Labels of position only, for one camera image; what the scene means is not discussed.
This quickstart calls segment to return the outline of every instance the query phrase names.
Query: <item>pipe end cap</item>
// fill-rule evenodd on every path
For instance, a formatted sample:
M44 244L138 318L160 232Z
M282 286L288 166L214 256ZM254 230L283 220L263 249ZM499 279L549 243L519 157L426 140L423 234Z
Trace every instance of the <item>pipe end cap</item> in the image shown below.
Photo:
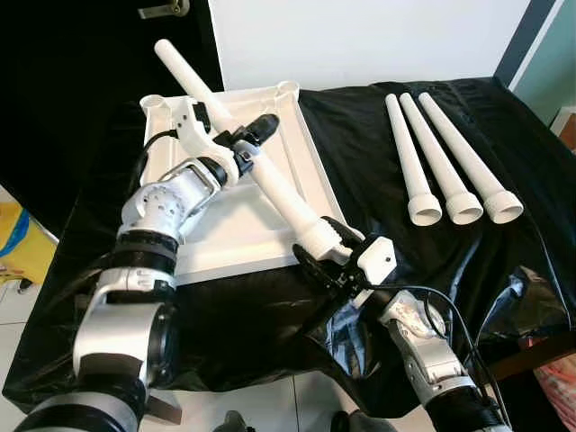
M510 191L500 191L484 201L484 208L494 223L508 223L524 211L522 202Z
M450 197L446 201L446 211L450 220L456 225L466 225L477 221L484 213L480 201L476 195L470 192L463 192Z
M440 202L432 193L416 195L408 202L408 213L414 225L427 227L442 218Z

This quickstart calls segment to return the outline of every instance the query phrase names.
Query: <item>white tray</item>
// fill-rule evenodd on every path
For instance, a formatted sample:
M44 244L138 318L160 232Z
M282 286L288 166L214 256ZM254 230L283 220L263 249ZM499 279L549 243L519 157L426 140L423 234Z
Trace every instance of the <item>white tray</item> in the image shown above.
M296 83L283 82L276 87L216 95L243 124L263 113L276 114L280 126L264 144L265 153L318 215L344 222L298 106L299 90ZM166 101L174 109L183 97ZM188 156L177 139L159 140L149 152L143 182L157 181L185 158ZM178 249L176 280L190 284L293 265L294 239L293 231L246 175L215 198Z

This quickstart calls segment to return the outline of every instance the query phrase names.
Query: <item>black tablecloth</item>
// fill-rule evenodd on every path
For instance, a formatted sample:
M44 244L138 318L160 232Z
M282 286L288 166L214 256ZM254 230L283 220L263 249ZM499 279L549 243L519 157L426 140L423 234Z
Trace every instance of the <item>black tablecloth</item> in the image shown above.
M446 215L431 227L410 223L383 110L388 93L406 91L436 98L522 200L520 218L501 226L487 216L468 226ZM487 340L566 329L576 311L576 158L513 94L491 78L379 83L301 91L300 106L348 223L394 241L398 267L389 282L449 293L472 333ZM90 290L68 282L113 245L143 131L138 107L122 107L76 200L4 385L4 396L23 410L74 385L71 347ZM396 417L413 408L416 397L382 328L364 324L345 305L298 331L318 321L326 300L298 266L179 287L172 387L226 391L318 369L371 415ZM464 354L459 335L456 328L454 346Z

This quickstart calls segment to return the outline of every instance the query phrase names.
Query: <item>white wall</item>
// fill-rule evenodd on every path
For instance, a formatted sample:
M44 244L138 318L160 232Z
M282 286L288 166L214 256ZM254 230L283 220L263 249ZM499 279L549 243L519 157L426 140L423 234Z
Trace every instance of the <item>white wall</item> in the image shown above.
M226 89L493 75L529 0L210 0Z

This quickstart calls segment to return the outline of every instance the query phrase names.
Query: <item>yellow object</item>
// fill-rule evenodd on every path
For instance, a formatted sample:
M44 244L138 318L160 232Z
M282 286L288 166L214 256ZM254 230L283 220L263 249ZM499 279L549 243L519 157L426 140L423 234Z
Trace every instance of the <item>yellow object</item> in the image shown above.
M42 284L56 245L18 202L0 202L0 279Z

